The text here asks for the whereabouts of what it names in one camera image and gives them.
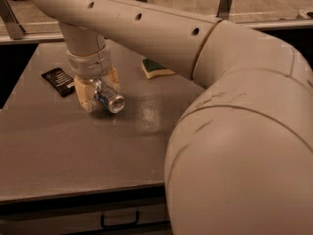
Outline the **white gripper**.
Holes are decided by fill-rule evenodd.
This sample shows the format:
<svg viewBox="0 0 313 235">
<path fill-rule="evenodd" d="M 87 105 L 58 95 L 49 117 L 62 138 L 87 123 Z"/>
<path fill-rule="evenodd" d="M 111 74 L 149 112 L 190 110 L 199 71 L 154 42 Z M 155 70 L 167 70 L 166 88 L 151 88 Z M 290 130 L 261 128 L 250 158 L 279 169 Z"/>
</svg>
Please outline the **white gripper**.
<svg viewBox="0 0 313 235">
<path fill-rule="evenodd" d="M 80 57 L 67 51 L 71 70 L 77 75 L 74 87 L 81 107 L 91 113 L 95 108 L 95 83 L 91 78 L 105 75 L 106 82 L 116 91 L 120 90 L 118 72 L 112 66 L 111 49 L 104 47 L 95 54 Z"/>
</svg>

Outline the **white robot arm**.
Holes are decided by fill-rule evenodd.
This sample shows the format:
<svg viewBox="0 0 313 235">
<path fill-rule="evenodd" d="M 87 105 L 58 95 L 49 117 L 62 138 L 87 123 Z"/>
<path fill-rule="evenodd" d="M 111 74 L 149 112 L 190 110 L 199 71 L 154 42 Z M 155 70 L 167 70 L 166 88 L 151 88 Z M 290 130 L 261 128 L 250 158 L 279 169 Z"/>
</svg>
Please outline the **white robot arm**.
<svg viewBox="0 0 313 235">
<path fill-rule="evenodd" d="M 92 30 L 192 80 L 168 142 L 174 235 L 313 235 L 313 71 L 285 41 L 133 0 L 33 0 L 64 27 L 74 71 Z"/>
</svg>

